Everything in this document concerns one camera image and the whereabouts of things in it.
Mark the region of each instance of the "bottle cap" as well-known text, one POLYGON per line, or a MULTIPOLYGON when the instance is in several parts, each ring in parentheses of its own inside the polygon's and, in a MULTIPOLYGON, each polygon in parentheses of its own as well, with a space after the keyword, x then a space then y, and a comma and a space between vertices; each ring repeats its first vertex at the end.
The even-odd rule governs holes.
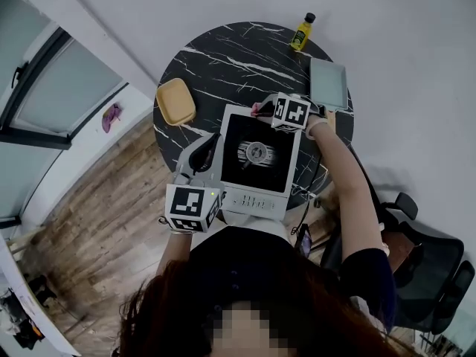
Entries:
POLYGON ((307 13, 305 20, 309 23, 312 24, 315 20, 315 15, 314 13, 307 13))

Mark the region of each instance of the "black cable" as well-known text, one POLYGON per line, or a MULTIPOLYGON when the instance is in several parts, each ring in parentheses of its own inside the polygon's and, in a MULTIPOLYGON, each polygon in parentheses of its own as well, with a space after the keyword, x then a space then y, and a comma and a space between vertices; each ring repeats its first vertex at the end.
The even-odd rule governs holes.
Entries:
POLYGON ((300 229, 301 225, 302 225, 303 222, 304 222, 304 219, 305 219, 306 216, 307 216, 307 212, 309 211, 309 194, 310 194, 309 190, 311 189, 311 186, 312 186, 312 183, 314 182, 315 177, 318 175, 319 167, 321 166, 321 159, 322 159, 322 155, 319 155, 318 165, 317 165, 317 167, 315 168, 314 175, 312 176, 311 181, 310 181, 310 183, 309 183, 309 186, 308 186, 307 189, 306 189, 306 192, 307 192, 307 204, 306 204, 306 210, 304 211, 303 218, 300 219, 298 226, 294 226, 294 227, 292 228, 292 230, 291 230, 291 235, 295 235, 295 234, 298 232, 298 230, 300 229))

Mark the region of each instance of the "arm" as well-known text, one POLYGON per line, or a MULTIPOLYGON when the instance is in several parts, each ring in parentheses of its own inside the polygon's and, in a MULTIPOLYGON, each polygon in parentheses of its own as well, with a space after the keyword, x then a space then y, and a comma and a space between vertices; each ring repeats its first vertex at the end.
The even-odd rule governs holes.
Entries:
POLYGON ((155 275, 162 274, 171 260, 188 260, 191 245, 192 234, 171 233, 155 275))
MULTIPOLYGON (((309 123, 316 120, 309 116, 309 123)), ((326 123, 316 124, 314 137, 334 181, 341 206, 342 260, 366 248, 382 249, 379 221, 360 166, 326 123)))

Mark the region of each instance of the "white strap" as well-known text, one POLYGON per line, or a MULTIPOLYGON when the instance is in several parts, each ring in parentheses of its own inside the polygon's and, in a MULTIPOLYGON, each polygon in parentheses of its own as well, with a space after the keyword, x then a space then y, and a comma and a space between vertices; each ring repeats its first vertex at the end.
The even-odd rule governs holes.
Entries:
POLYGON ((319 123, 328 123, 328 122, 327 122, 326 118, 317 118, 317 119, 313 120, 312 123, 310 123, 310 125, 308 125, 307 128, 306 128, 306 137, 309 140, 314 140, 314 138, 312 137, 312 135, 309 132, 311 131, 312 127, 314 127, 316 124, 319 124, 319 123))

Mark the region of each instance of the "yellow bottle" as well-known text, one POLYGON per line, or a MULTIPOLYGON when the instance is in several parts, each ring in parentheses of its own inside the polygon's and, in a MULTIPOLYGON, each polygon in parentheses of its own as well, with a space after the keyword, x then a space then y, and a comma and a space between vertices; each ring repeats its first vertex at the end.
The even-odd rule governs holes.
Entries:
POLYGON ((297 51, 301 51, 307 42, 307 39, 312 32, 312 23, 315 16, 312 13, 307 13, 304 22, 297 28, 296 34, 292 37, 291 47, 297 51))

